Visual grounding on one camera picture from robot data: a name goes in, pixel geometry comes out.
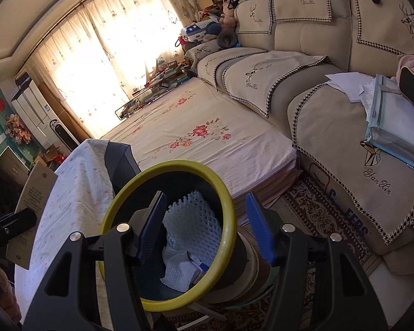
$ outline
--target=sofa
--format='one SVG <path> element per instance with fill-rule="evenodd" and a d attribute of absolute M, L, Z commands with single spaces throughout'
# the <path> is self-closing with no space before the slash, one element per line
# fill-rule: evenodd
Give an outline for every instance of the sofa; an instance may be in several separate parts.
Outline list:
<path fill-rule="evenodd" d="M 250 0 L 235 10 L 242 47 L 216 40 L 186 59 L 198 78 L 291 138 L 301 167 L 391 272 L 414 273 L 414 170 L 365 144 L 366 113 L 326 74 L 395 76 L 414 53 L 407 0 Z"/>

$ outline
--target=yellow rim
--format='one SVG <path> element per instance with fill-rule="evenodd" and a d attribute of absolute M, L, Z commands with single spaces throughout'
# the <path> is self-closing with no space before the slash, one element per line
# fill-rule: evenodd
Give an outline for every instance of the yellow rim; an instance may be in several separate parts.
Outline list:
<path fill-rule="evenodd" d="M 236 238 L 236 217 L 233 209 L 233 202 L 224 182 L 220 177 L 217 176 L 215 172 L 213 172 L 205 165 L 193 161 L 183 160 L 167 161 L 157 164 L 139 173 L 137 176 L 135 176 L 135 178 L 129 181 L 112 201 L 109 209 L 106 212 L 106 215 L 104 216 L 100 233 L 105 234 L 111 229 L 113 220 L 118 210 L 127 199 L 127 197 L 136 188 L 138 188 L 138 186 L 147 180 L 156 177 L 159 174 L 177 171 L 190 172 L 198 175 L 199 177 L 202 177 L 214 188 L 215 192 L 219 196 L 221 200 L 223 217 L 221 244 L 219 245 L 219 249 L 209 270 L 206 272 L 203 278 L 190 290 L 170 300 L 153 301 L 142 298 L 141 301 L 143 308 L 146 311 L 150 312 L 164 312 L 175 310 L 177 308 L 181 308 L 195 302 L 204 294 L 206 294 L 219 280 L 225 268 L 227 267 L 233 252 Z M 104 278 L 105 272 L 103 262 L 99 262 L 99 268 Z"/>

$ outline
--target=patterned rug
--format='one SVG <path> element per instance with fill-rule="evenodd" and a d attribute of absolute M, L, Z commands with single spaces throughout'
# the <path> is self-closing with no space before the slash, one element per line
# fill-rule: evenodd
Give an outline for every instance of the patterned rug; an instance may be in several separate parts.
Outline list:
<path fill-rule="evenodd" d="M 296 183 L 270 209 L 277 211 L 284 222 L 294 224 L 306 234 L 326 237 L 331 233 L 339 233 L 358 257 L 367 274 L 370 274 L 380 262 L 378 256 L 369 249 L 359 232 L 346 219 L 342 211 L 306 173 L 302 173 Z M 245 225 L 244 229 L 251 233 L 250 224 Z M 310 268 L 308 270 L 304 299 L 302 327 L 306 327 L 309 322 L 313 293 L 314 269 Z M 271 294 L 267 295 L 264 299 L 240 310 L 226 310 L 221 307 L 213 308 L 213 310 L 225 315 L 228 322 L 212 319 L 208 323 L 194 327 L 191 330 L 219 331 L 230 328 L 238 331 L 257 330 L 261 327 L 264 320 L 271 297 Z M 176 327 L 185 325 L 203 316 L 196 312 L 187 312 L 179 315 L 173 313 L 165 314 Z"/>

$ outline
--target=green wall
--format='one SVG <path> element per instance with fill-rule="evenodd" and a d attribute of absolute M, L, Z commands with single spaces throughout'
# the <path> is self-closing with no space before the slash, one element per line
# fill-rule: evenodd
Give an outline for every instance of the green wall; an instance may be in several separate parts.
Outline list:
<path fill-rule="evenodd" d="M 9 116 L 13 113 L 11 107 L 3 96 L 2 91 L 0 90 L 0 99 L 5 103 L 5 109 L 3 112 L 0 112 L 0 136 L 5 132 L 6 128 L 6 119 L 5 116 Z M 13 141 L 13 139 L 6 135 L 3 141 L 0 143 L 0 154 L 9 146 L 14 153 L 20 157 L 20 159 L 25 160 L 27 166 L 30 165 L 30 162 L 33 160 L 33 156 L 36 155 L 37 151 L 40 149 L 40 145 L 35 139 L 33 139 L 29 144 L 22 143 L 18 145 Z"/>

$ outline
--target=ceiling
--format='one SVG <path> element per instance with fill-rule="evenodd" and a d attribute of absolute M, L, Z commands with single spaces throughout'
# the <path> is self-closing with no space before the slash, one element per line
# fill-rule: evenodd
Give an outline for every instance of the ceiling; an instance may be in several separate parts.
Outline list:
<path fill-rule="evenodd" d="M 0 3 L 0 81 L 14 77 L 37 42 L 82 0 L 7 0 Z"/>

